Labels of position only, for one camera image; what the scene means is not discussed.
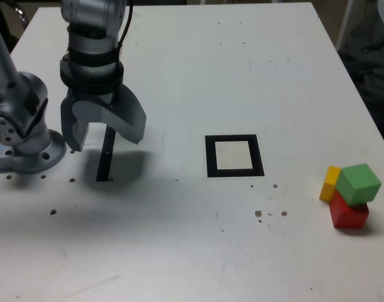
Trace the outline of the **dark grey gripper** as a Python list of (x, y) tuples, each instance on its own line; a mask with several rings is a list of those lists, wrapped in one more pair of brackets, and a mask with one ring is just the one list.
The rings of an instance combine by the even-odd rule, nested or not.
[(124, 84), (117, 91), (97, 95), (68, 88), (60, 106), (62, 135), (67, 145), (81, 152), (88, 134), (88, 123), (103, 123), (131, 143), (141, 142), (146, 113), (138, 98)]

